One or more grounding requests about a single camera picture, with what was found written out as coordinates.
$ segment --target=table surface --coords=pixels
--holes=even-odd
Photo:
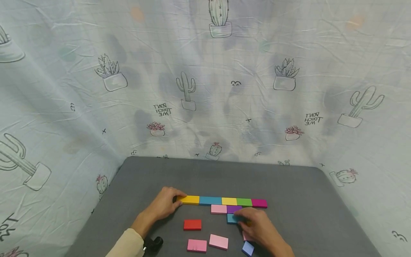
[[[267,215],[296,257],[380,257],[318,168],[155,157],[125,160],[66,256],[104,257],[165,185],[189,195],[266,199]],[[201,219],[202,230],[183,231],[186,219]],[[210,234],[227,237],[228,250],[187,252],[188,239],[208,241]],[[183,205],[149,236],[164,240],[158,257],[246,256],[238,226],[210,206]],[[253,256],[269,254],[256,246]]]

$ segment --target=black object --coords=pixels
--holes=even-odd
[[[146,252],[158,252],[163,245],[163,242],[163,239],[159,236],[156,237],[154,241],[151,240],[151,238],[146,238],[144,240],[143,249]]]

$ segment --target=light blue block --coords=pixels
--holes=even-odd
[[[200,196],[199,205],[211,205],[211,204],[222,205],[221,197]]]
[[[242,247],[242,252],[245,253],[248,257],[251,257],[251,255],[253,255],[254,252],[254,246],[245,241],[244,246]]]
[[[239,221],[245,221],[241,216],[235,216],[234,214],[227,214],[227,224],[237,224]]]

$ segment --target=curtain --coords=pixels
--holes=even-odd
[[[410,255],[409,1],[0,12],[5,256],[63,256],[128,156],[318,167],[383,256]]]

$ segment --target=sleeve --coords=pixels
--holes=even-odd
[[[143,257],[144,240],[134,229],[127,229],[106,257]]]

